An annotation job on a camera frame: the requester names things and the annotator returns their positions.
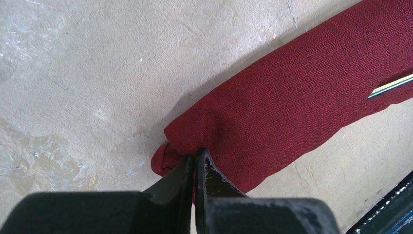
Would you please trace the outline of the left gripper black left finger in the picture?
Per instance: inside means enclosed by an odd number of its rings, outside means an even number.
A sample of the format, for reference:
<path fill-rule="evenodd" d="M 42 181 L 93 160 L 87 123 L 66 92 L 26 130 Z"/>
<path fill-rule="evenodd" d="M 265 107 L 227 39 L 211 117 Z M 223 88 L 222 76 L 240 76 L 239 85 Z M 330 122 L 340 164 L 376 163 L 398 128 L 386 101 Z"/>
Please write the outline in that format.
<path fill-rule="evenodd" d="M 187 156 L 146 190 L 34 193 L 22 199 L 3 234 L 188 234 L 194 160 Z"/>

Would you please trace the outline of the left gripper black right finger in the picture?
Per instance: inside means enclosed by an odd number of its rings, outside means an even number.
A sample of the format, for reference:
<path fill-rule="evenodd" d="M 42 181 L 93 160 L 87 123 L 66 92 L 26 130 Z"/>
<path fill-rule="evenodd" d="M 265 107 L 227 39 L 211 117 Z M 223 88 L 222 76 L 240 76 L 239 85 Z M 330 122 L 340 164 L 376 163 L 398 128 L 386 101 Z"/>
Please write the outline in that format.
<path fill-rule="evenodd" d="M 338 234 L 334 214 L 315 198 L 251 198 L 214 164 L 196 156 L 195 215 L 199 234 Z"/>

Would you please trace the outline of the dark red cloth napkin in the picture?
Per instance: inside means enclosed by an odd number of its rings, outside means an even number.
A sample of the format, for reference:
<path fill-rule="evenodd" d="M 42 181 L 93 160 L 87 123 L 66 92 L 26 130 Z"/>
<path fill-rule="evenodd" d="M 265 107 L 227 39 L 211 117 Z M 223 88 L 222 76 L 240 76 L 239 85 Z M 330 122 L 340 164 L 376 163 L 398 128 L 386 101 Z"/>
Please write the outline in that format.
<path fill-rule="evenodd" d="M 338 130 L 411 99 L 412 85 L 372 91 L 413 72 L 411 0 L 363 0 L 225 81 L 165 129 L 151 159 L 165 176 L 208 149 L 242 192 Z"/>

